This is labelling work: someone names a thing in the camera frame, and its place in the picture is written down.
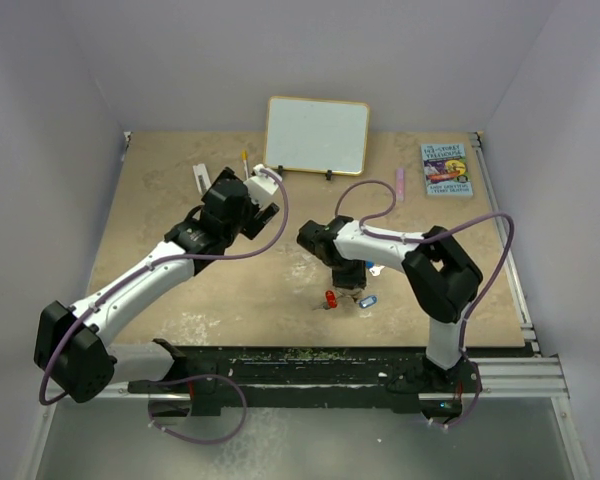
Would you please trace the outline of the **red key tag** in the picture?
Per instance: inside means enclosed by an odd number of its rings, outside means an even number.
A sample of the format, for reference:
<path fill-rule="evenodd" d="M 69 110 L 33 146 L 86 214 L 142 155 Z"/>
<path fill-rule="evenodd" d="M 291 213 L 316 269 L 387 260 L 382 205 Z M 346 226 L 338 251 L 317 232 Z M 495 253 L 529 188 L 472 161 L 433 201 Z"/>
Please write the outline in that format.
<path fill-rule="evenodd" d="M 333 309 L 338 306 L 336 294 L 331 290 L 325 292 L 325 302 L 327 309 Z"/>

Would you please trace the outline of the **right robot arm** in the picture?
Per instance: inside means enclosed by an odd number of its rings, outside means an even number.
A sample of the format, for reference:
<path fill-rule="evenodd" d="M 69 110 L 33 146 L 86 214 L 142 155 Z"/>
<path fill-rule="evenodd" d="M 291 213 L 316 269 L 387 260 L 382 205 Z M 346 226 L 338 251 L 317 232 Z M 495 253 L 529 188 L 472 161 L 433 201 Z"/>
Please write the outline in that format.
<path fill-rule="evenodd" d="M 460 379 L 465 314 L 478 296 L 483 274 L 448 230 L 399 233 L 365 227 L 338 215 L 328 224 L 307 221 L 296 242 L 331 270 L 333 286 L 347 293 L 366 288 L 366 264 L 403 273 L 429 317 L 426 383 L 447 391 Z"/>

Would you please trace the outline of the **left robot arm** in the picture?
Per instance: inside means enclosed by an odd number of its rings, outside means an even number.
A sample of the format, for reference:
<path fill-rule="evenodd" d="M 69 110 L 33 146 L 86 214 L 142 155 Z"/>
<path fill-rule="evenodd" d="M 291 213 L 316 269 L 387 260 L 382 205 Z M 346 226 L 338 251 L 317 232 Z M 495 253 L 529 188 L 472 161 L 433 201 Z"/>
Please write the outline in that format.
<path fill-rule="evenodd" d="M 70 397 L 84 403 L 110 384 L 134 381 L 153 382 L 164 392 L 181 388 L 186 369 L 173 347 L 155 340 L 116 351 L 113 341 L 156 300 L 212 263 L 250 258 L 227 251 L 238 236 L 253 240 L 277 213 L 289 213 L 287 204 L 274 202 L 285 192 L 278 173 L 263 165 L 246 180 L 225 168 L 200 205 L 134 267 L 69 306 L 47 305 L 34 348 L 34 362 L 43 372 L 39 402 L 49 406 Z"/>

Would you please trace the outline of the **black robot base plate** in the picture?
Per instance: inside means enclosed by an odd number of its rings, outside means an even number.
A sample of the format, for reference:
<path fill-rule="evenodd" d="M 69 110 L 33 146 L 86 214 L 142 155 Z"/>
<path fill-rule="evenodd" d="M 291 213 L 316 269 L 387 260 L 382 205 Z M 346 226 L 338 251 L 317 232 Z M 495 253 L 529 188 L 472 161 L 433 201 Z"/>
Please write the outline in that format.
<path fill-rule="evenodd" d="M 464 396 L 480 393 L 475 363 L 442 370 L 415 347 L 176 346 L 161 382 L 136 380 L 153 401 L 187 399 L 195 415 L 226 407 L 388 409 L 456 417 Z"/>

